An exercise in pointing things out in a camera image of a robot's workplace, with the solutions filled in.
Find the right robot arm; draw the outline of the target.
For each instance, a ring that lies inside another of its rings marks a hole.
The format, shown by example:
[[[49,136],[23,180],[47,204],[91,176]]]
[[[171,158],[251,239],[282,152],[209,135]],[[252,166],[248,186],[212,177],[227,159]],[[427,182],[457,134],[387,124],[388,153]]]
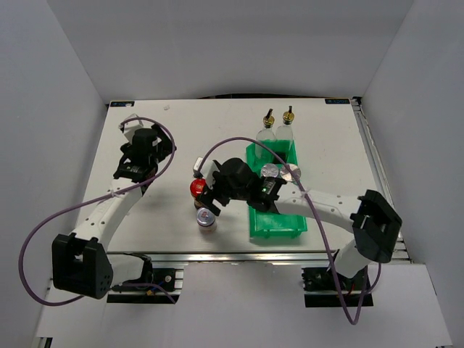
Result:
[[[193,172],[205,180],[198,200],[214,215],[236,200],[258,212],[299,215],[351,233],[353,239],[336,253],[327,271],[328,282],[336,289],[346,288],[368,263],[392,260],[402,218],[377,191],[368,189],[361,196],[303,191],[282,178],[259,177],[239,158],[219,163],[200,157]]]

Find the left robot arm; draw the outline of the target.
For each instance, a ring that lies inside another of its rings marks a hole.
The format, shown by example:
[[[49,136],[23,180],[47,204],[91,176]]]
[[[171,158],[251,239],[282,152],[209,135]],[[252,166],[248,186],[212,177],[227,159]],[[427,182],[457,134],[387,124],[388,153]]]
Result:
[[[56,289],[101,299],[114,286],[146,289],[152,284],[149,257],[136,254],[108,254],[117,228],[137,203],[159,170],[171,158],[175,145],[167,130],[154,124],[122,124],[127,143],[109,186],[108,198],[71,233],[58,235],[52,242],[52,278]]]

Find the left table logo sticker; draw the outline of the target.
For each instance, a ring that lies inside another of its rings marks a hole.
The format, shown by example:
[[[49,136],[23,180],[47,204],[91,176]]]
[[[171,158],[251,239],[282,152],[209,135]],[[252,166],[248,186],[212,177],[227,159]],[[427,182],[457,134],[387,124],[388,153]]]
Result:
[[[135,105],[134,101],[111,101],[110,107],[133,107]]]

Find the table logo sticker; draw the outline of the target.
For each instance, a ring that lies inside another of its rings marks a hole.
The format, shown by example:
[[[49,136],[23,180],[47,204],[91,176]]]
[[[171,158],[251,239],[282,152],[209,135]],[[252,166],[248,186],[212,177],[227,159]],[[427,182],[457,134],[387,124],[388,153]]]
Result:
[[[110,107],[133,107],[135,105],[134,101],[111,101]]]
[[[326,98],[324,101],[329,105],[351,104],[351,101],[346,98]]]

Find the small silver lid jar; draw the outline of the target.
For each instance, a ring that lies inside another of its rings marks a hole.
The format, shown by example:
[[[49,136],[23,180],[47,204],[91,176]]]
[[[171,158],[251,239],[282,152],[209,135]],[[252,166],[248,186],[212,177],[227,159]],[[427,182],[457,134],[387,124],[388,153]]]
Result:
[[[217,229],[216,217],[207,208],[197,210],[196,222],[201,233],[214,233]]]

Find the dark sauce glass bottle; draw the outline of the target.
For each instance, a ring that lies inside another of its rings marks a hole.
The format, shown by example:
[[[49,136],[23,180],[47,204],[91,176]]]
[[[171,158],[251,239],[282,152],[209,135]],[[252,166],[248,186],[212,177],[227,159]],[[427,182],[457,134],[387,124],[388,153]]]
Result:
[[[289,152],[294,143],[294,132],[292,123],[294,121],[293,107],[290,105],[288,110],[283,113],[282,124],[275,132],[275,141],[271,149],[285,162],[288,160]]]

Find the green divided bin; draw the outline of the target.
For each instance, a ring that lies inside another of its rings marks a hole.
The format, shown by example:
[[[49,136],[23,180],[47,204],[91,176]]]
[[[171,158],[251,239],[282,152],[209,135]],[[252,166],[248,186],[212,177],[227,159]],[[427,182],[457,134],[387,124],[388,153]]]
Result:
[[[264,141],[264,145],[273,150],[287,164],[298,165],[297,151],[294,142]],[[283,165],[267,150],[260,146],[260,156],[256,154],[257,145],[252,143],[246,148],[246,163],[252,171],[262,176],[265,165],[273,164],[278,169]],[[249,207],[249,236],[251,239],[295,239],[307,231],[306,218],[300,215],[277,215],[259,212]]]

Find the right aluminium rail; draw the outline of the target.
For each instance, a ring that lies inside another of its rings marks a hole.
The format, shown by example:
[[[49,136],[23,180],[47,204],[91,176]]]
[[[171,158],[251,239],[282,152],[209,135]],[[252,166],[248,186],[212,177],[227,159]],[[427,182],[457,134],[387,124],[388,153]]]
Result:
[[[365,152],[368,156],[371,172],[376,183],[377,190],[381,192],[385,199],[392,207],[394,207],[391,190],[386,177],[386,172],[381,161],[372,131],[368,124],[365,113],[363,112],[362,98],[354,96],[350,99],[352,109],[357,121],[359,132],[364,144]],[[392,256],[392,263],[411,263],[410,255],[408,253],[405,241],[401,233],[399,233],[397,243]]]

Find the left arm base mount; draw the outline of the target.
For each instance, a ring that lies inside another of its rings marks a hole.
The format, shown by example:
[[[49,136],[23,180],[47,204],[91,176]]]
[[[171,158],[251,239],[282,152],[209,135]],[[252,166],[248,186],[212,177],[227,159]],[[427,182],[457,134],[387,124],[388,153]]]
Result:
[[[114,270],[107,302],[113,304],[169,304],[180,297],[183,269],[153,262],[145,254],[111,254]]]

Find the right table logo sticker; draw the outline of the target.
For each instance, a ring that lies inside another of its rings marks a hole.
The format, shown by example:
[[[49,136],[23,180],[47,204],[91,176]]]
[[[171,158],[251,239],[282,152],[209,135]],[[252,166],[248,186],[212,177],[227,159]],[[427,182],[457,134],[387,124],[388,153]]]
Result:
[[[351,104],[351,101],[346,98],[326,98],[324,101],[329,105]]]

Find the clear oil bottle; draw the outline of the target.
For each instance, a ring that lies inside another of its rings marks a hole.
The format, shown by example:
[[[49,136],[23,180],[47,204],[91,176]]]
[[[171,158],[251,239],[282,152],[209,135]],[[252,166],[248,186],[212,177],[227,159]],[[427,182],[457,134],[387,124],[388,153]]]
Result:
[[[276,136],[273,132],[273,124],[275,119],[273,117],[273,109],[269,109],[268,113],[262,119],[263,128],[256,135],[256,140],[259,142],[275,141]],[[264,149],[260,145],[255,145],[255,156],[260,159],[263,155]]]

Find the silver lid spice jar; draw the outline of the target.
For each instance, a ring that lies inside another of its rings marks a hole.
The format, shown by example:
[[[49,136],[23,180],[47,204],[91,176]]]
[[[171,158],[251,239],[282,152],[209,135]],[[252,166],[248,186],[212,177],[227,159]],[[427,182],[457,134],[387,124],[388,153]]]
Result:
[[[301,178],[301,170],[295,164],[288,163],[286,165],[282,165],[279,170],[279,175],[282,179],[287,182],[295,182],[296,179]]]

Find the red lid sauce jar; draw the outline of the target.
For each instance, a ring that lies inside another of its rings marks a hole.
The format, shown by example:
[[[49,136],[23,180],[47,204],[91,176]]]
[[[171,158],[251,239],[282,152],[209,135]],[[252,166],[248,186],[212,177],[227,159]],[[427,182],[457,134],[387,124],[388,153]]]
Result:
[[[205,185],[206,185],[206,180],[205,179],[203,179],[203,178],[195,178],[191,182],[191,184],[189,186],[191,196],[193,197],[193,200],[194,200],[194,206],[195,206],[195,208],[197,210],[204,206],[198,200],[198,198],[201,195],[201,193],[203,192],[203,189],[204,189]]]

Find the blue label white jar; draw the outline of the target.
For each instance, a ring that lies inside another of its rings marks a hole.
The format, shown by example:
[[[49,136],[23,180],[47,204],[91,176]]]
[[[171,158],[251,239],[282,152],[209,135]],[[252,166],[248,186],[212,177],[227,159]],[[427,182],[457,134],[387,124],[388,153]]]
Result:
[[[260,169],[260,176],[265,178],[278,178],[280,169],[276,164],[266,163]]]

